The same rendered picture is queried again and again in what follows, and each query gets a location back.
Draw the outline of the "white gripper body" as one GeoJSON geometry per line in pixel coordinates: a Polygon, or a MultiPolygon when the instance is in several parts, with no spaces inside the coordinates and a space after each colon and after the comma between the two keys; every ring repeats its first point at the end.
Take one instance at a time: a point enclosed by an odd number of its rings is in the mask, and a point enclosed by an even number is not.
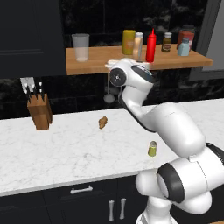
{"type": "Polygon", "coordinates": [[[105,64],[105,67],[106,67],[108,70],[111,70],[114,66],[122,65],[122,64],[137,65],[138,62],[135,61],[135,60],[133,60],[133,59],[130,59],[130,58],[111,59],[111,60],[109,60],[109,61],[105,64]]]}

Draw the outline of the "wooden cabinet shelf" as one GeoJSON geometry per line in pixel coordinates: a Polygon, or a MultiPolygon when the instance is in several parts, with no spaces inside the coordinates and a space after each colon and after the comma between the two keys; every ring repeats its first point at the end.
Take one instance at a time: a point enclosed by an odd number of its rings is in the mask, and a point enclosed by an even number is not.
{"type": "MultiPolygon", "coordinates": [[[[120,46],[89,47],[88,61],[78,62],[75,59],[73,48],[66,49],[66,71],[68,75],[77,74],[105,74],[105,67],[109,60],[120,60],[124,58],[120,46]]],[[[214,62],[195,52],[190,51],[188,56],[179,56],[176,44],[171,46],[171,51],[161,52],[161,45],[156,45],[154,62],[151,70],[165,70],[192,67],[211,67],[214,62]]]]}

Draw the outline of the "red ketchup bottle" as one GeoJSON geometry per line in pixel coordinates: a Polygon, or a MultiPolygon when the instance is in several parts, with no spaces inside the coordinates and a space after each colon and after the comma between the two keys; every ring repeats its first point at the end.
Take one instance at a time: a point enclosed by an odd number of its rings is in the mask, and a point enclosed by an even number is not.
{"type": "Polygon", "coordinates": [[[156,51],[157,36],[154,31],[148,36],[145,60],[149,63],[154,61],[156,51]]]}

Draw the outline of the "dark brown sauce bottle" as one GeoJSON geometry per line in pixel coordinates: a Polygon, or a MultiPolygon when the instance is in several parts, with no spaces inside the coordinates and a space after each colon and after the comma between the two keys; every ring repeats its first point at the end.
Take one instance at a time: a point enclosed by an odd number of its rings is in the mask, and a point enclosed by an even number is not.
{"type": "Polygon", "coordinates": [[[172,47],[172,34],[170,32],[166,32],[164,34],[163,44],[161,51],[163,53],[168,53],[172,47]]]}

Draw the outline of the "light blue bottle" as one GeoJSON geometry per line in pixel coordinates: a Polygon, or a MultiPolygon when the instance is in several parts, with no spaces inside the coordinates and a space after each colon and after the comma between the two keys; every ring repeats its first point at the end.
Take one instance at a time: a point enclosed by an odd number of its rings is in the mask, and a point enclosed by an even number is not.
{"type": "Polygon", "coordinates": [[[182,43],[178,47],[179,56],[188,56],[189,55],[189,39],[183,38],[182,43]]]}

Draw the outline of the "yellow-green shaker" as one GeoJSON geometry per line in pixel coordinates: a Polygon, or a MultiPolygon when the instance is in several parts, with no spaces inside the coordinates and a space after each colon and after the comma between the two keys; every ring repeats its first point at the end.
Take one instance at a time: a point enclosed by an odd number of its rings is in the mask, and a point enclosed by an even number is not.
{"type": "Polygon", "coordinates": [[[151,141],[149,149],[148,149],[148,155],[150,157],[155,157],[156,153],[157,153],[157,142],[156,141],[151,141]]]}

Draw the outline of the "grey open cabinet door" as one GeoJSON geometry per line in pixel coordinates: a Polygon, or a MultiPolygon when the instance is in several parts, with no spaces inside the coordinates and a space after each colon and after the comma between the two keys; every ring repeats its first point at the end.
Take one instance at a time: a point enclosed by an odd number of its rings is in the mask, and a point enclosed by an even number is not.
{"type": "Polygon", "coordinates": [[[224,79],[224,0],[208,0],[190,81],[224,79]]]}

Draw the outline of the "dark base cabinet door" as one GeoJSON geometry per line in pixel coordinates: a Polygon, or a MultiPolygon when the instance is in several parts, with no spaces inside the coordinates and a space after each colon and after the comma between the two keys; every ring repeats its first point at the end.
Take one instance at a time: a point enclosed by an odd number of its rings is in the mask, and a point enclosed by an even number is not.
{"type": "Polygon", "coordinates": [[[109,222],[108,199],[82,199],[47,207],[52,224],[116,224],[109,222]]]}
{"type": "Polygon", "coordinates": [[[144,211],[148,197],[141,195],[136,188],[136,175],[117,180],[116,224],[136,224],[138,216],[144,211]],[[125,218],[120,220],[121,199],[125,198],[125,218]]]}

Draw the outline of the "yellow mustard jar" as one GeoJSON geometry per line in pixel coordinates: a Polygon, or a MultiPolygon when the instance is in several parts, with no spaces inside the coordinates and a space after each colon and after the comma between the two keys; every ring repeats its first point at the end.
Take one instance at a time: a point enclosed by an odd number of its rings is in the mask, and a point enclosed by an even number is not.
{"type": "Polygon", "coordinates": [[[122,33],[122,53],[131,55],[133,53],[133,46],[136,32],[134,30],[124,30],[122,33]]]}

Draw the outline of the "hanging grey ladle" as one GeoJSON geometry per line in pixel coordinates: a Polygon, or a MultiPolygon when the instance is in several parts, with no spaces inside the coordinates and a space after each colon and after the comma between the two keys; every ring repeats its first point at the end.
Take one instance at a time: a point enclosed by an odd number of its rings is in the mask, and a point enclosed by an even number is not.
{"type": "Polygon", "coordinates": [[[112,103],[115,97],[109,92],[109,80],[107,80],[107,93],[104,95],[103,100],[106,103],[112,103]]]}

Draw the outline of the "clear glass cup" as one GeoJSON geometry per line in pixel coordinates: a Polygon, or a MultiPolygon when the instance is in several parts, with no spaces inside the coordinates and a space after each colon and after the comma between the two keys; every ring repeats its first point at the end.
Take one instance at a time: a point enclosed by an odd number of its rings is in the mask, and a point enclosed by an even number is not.
{"type": "Polygon", "coordinates": [[[86,33],[76,33],[72,35],[75,58],[79,62],[88,60],[89,35],[86,33]]]}

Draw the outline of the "brown food piece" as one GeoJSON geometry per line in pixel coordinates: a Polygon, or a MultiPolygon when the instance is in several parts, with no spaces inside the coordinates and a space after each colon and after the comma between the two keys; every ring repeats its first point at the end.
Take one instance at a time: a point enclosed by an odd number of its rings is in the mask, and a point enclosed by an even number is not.
{"type": "Polygon", "coordinates": [[[105,125],[107,124],[107,122],[108,122],[108,118],[106,116],[102,117],[99,120],[99,128],[103,129],[105,127],[105,125]]]}

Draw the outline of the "red canister jar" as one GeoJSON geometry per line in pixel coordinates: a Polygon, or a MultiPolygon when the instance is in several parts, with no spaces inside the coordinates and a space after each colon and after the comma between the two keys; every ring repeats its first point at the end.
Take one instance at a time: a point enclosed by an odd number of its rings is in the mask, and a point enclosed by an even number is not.
{"type": "Polygon", "coordinates": [[[194,39],[194,26],[190,24],[184,24],[178,34],[178,44],[182,43],[182,39],[189,39],[189,50],[192,50],[193,39],[194,39]]]}

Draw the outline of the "wooden knife block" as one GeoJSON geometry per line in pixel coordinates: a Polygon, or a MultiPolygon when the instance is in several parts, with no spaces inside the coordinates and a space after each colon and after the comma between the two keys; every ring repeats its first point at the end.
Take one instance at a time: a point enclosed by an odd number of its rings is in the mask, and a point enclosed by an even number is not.
{"type": "Polygon", "coordinates": [[[27,102],[27,108],[36,126],[36,130],[48,130],[53,122],[53,113],[47,94],[31,96],[27,102]]]}

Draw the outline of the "dark drawer front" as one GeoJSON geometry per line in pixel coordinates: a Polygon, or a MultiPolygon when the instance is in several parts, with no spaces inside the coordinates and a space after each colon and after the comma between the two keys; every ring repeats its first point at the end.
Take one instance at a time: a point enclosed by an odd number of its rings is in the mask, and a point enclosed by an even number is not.
{"type": "Polygon", "coordinates": [[[62,202],[70,202],[73,200],[86,199],[94,196],[102,196],[106,194],[116,193],[116,189],[117,189],[117,180],[113,178],[84,184],[69,185],[48,189],[43,191],[43,195],[45,198],[45,203],[47,205],[53,205],[62,202]],[[72,188],[82,189],[88,187],[89,185],[91,185],[94,188],[93,191],[70,194],[72,188]]]}

